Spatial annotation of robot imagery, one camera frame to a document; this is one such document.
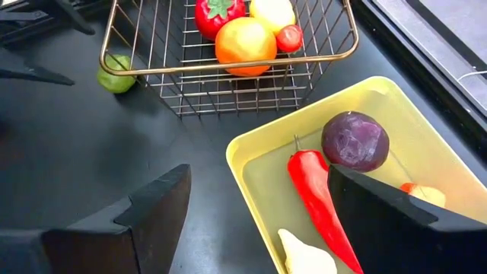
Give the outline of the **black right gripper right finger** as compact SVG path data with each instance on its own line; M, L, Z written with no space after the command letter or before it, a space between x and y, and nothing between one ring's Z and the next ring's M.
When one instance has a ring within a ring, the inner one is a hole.
M338 164L328 186L364 274L487 274L487 225Z

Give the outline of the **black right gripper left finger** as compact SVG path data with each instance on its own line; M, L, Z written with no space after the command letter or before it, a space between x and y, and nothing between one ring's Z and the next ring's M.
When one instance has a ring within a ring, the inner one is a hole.
M0 229L0 274L168 274L189 196L180 164L66 228Z

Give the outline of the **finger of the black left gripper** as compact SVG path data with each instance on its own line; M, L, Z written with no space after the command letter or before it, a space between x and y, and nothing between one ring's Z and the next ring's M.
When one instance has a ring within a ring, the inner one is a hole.
M75 84L70 78L35 65L33 62L9 51L0 51L0 78L15 78L68 86Z
M94 35L95 30L66 0L55 0L58 15L66 19L74 29L87 35Z

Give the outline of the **yellow squash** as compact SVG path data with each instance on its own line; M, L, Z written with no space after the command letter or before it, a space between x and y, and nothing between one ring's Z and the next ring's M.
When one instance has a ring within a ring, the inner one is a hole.
M429 186L416 186L411 192L410 195L424 200L426 202L431 203L437 207L445 207L446 205L446 196L440 190L435 189Z

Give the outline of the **green pepper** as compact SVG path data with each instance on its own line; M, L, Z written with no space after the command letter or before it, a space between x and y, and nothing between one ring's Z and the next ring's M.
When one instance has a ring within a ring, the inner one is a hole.
M131 58L125 55L106 55L105 63L108 68L117 71L125 71L130 68ZM107 91L113 94L127 92L135 83L133 76L116 76L107 73L102 67L97 71L97 81Z

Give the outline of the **long red pepper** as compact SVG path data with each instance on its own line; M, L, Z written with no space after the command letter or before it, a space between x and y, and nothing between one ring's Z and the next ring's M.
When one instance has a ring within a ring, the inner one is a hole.
M329 249L355 274L364 274L341 225L329 191L329 166L318 150L303 149L294 137L296 152L287 163L288 174L314 227Z

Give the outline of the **purple onion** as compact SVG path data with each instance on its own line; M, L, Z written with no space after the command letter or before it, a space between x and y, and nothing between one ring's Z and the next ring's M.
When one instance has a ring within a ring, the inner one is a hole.
M321 147L328 162L365 173L378 169L386 161L390 138L374 118L345 111L324 125Z

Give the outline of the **large red green-stemmed fruit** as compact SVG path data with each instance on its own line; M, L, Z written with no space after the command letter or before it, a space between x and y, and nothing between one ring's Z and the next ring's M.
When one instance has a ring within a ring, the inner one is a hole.
M195 24L204 38L214 40L227 22L246 13L244 0L196 0Z

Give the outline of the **round orange fruit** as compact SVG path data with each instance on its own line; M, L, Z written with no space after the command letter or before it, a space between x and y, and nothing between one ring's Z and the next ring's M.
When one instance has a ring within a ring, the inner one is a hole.
M275 59L276 38L259 20L237 18L226 23L217 33L215 55L221 64Z

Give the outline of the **yellow lemon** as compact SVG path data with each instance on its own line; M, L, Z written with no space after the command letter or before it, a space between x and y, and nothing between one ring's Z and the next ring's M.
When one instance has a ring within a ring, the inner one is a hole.
M251 0L250 16L264 23L275 35L282 28L296 23L290 0Z

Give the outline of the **small red tomato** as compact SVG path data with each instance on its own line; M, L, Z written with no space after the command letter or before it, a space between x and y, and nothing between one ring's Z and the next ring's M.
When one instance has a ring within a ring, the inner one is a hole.
M302 47L303 32L298 25L288 25L279 31L276 41L282 52L294 53Z

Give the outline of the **pale white pointed vegetable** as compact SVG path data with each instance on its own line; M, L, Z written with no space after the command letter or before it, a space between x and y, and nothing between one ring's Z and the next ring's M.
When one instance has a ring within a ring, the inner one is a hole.
M337 274L335 260L325 250L304 243L284 228L278 229L278 235L288 274Z

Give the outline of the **yellow translucent plastic bin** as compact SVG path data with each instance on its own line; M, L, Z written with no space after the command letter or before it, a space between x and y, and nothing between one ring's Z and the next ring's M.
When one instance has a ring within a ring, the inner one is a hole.
M346 110L372 116L390 137L385 163L364 175L399 190L404 183L438 189L446 196L443 209L487 225L487 186L480 174L462 162L396 83L374 76L239 135L228 145L229 167L278 274L288 274L278 229L288 229L315 247L326 246L286 169L294 137L304 147L318 148L326 120Z

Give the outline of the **metal rig frame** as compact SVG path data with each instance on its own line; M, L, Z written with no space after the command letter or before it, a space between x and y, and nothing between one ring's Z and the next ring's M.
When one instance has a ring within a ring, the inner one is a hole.
M351 0L355 16L390 58L422 89L463 143L487 161L487 117L460 93L460 87L426 57L372 0Z

